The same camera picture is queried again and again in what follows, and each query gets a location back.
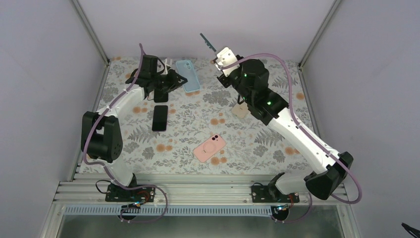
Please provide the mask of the beige phone case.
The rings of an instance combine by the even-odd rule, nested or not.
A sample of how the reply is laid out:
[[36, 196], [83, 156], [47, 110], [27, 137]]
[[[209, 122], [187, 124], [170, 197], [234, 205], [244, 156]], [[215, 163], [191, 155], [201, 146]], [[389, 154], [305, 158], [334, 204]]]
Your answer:
[[231, 111], [233, 115], [237, 116], [240, 119], [245, 118], [249, 113], [248, 106], [245, 103], [236, 104]]

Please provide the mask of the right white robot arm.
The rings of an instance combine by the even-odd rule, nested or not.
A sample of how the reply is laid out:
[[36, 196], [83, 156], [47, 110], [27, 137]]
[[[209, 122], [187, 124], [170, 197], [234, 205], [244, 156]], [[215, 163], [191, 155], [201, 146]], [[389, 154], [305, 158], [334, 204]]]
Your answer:
[[324, 143], [296, 117], [291, 101], [269, 89], [269, 71], [258, 57], [228, 54], [213, 59], [212, 63], [222, 72], [219, 82], [237, 91], [238, 103], [246, 103], [252, 116], [289, 141], [312, 169], [306, 176], [279, 173], [270, 181], [268, 195], [271, 200], [280, 202], [287, 194], [309, 192], [327, 200], [346, 178], [353, 157]]

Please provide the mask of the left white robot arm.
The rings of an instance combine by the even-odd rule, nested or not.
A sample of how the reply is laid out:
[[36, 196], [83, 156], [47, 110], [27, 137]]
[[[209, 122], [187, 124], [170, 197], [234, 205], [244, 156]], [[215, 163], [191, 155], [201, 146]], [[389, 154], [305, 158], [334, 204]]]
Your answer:
[[119, 158], [123, 139], [119, 118], [155, 90], [169, 93], [187, 83], [187, 79], [152, 55], [140, 58], [139, 65], [126, 81], [126, 87], [101, 109], [82, 116], [81, 151], [86, 165], [104, 169], [111, 183], [119, 186], [118, 194], [126, 201], [138, 194], [135, 175]]

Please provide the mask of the black phone case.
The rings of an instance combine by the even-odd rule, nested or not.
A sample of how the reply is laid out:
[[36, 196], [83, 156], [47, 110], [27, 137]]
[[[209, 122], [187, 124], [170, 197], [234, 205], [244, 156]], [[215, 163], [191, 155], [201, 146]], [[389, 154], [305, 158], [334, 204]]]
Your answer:
[[155, 103], [166, 103], [166, 102], [168, 102], [168, 93], [164, 93], [164, 92], [161, 92], [161, 91], [155, 91], [154, 102]]

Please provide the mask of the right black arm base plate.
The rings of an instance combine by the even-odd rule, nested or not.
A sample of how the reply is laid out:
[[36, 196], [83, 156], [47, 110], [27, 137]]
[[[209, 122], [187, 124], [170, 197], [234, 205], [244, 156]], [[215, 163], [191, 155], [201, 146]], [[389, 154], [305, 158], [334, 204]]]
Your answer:
[[283, 194], [274, 185], [256, 182], [251, 186], [253, 203], [299, 203], [297, 193]]

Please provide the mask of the light blue phone case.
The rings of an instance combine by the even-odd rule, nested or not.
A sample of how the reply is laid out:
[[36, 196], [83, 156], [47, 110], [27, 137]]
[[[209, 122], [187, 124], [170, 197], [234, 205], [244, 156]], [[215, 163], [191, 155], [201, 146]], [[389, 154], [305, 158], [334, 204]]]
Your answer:
[[178, 60], [175, 63], [178, 74], [187, 79], [187, 82], [183, 84], [183, 89], [186, 93], [192, 93], [199, 91], [201, 86], [194, 69], [194, 66], [190, 60]]

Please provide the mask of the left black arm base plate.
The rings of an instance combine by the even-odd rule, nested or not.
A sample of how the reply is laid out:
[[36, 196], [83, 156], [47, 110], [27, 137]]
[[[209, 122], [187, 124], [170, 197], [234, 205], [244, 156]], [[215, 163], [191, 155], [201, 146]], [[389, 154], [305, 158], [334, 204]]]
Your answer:
[[115, 184], [107, 187], [106, 202], [144, 203], [153, 202], [156, 189], [145, 187], [136, 190], [125, 190]]

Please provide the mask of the black smartphone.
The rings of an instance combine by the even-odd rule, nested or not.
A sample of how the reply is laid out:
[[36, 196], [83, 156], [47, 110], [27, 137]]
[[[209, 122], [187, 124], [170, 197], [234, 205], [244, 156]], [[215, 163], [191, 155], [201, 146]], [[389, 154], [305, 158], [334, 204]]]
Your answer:
[[203, 34], [200, 33], [201, 38], [204, 40], [206, 46], [211, 49], [214, 53], [216, 52], [216, 48], [212, 45], [212, 43], [207, 39], [207, 37]]
[[167, 128], [168, 106], [157, 105], [154, 107], [152, 131], [162, 132]]

